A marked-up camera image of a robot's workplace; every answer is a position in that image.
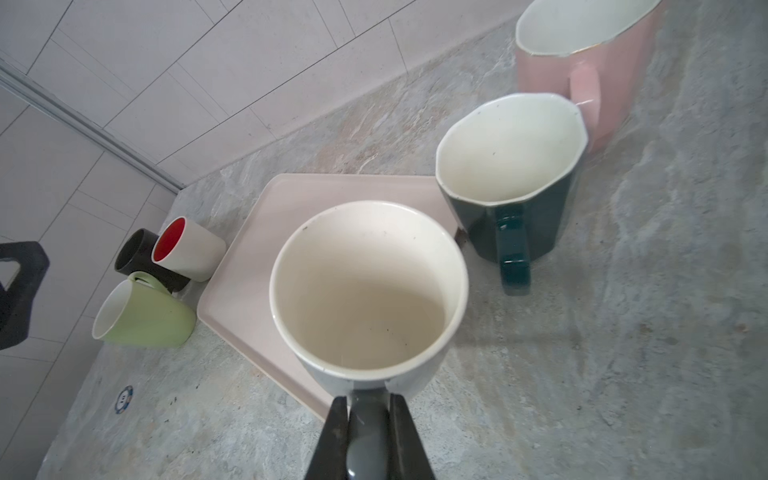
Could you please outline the grey mug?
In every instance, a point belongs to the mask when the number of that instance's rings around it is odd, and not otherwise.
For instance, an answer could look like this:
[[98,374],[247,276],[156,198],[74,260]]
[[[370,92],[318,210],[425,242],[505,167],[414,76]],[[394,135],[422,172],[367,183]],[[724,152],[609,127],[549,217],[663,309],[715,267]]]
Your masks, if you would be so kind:
[[333,400],[347,397],[347,479],[389,479],[389,396],[409,408],[436,375],[468,293],[454,237],[402,204],[335,206],[285,242],[270,277],[271,314],[314,380]]

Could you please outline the black mug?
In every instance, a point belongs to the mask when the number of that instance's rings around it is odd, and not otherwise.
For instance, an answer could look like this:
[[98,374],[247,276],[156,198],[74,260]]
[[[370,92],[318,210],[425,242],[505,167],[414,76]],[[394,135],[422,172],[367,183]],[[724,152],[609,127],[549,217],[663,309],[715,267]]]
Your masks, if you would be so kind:
[[157,240],[158,235],[147,229],[136,230],[118,252],[114,270],[124,275],[136,271],[146,272],[159,280],[171,293],[181,291],[190,279],[152,261],[152,250]]

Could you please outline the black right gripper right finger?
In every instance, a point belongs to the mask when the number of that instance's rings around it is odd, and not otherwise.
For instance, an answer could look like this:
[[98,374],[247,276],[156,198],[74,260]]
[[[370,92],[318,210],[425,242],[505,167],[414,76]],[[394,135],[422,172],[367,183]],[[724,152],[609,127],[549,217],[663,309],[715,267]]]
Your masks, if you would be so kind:
[[435,480],[406,399],[399,394],[389,396],[389,479]]

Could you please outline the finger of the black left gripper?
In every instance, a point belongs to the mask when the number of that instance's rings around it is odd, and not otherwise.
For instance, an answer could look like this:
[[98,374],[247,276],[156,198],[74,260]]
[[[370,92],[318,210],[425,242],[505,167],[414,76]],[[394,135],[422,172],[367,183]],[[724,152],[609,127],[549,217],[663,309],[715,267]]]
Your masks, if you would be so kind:
[[8,287],[1,285],[1,349],[28,338],[34,298],[50,260],[36,241],[1,244],[1,261],[16,262],[19,270]]

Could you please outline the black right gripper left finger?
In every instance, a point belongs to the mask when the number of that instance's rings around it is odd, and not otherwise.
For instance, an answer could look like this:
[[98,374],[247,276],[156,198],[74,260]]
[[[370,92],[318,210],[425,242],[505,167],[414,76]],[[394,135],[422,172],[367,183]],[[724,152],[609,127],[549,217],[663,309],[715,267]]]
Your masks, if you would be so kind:
[[349,413],[347,397],[335,397],[318,439],[305,480],[346,480]]

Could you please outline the pink faceted mug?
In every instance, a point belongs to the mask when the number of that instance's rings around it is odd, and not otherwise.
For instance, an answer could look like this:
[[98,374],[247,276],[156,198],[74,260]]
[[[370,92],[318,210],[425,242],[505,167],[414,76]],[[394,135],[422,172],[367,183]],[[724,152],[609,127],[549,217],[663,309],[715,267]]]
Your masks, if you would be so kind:
[[589,149],[621,127],[650,63],[665,4],[661,0],[537,0],[518,18],[517,86],[576,104]]

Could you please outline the dark green faceted mug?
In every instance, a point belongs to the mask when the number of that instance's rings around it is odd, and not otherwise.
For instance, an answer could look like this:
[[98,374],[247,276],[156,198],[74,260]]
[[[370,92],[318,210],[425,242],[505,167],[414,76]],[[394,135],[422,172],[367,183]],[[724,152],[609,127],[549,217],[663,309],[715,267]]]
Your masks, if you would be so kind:
[[579,108],[552,93],[486,102],[439,142],[439,188],[506,294],[528,294],[532,262],[555,247],[587,146]]

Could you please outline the light green mug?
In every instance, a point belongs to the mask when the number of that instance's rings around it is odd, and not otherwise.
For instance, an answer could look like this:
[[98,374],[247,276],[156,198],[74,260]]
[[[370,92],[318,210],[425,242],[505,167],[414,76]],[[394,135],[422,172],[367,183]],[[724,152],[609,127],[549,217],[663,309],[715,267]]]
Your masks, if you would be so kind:
[[149,273],[136,271],[106,298],[92,327],[95,340],[138,347],[176,347],[193,333],[196,313]]

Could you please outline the white mug red inside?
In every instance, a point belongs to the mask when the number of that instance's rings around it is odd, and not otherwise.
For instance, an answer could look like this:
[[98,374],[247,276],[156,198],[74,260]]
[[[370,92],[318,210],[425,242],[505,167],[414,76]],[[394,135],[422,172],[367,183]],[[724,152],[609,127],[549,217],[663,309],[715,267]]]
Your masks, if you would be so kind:
[[153,247],[152,261],[195,282],[208,281],[227,251],[226,242],[186,216],[175,218]]

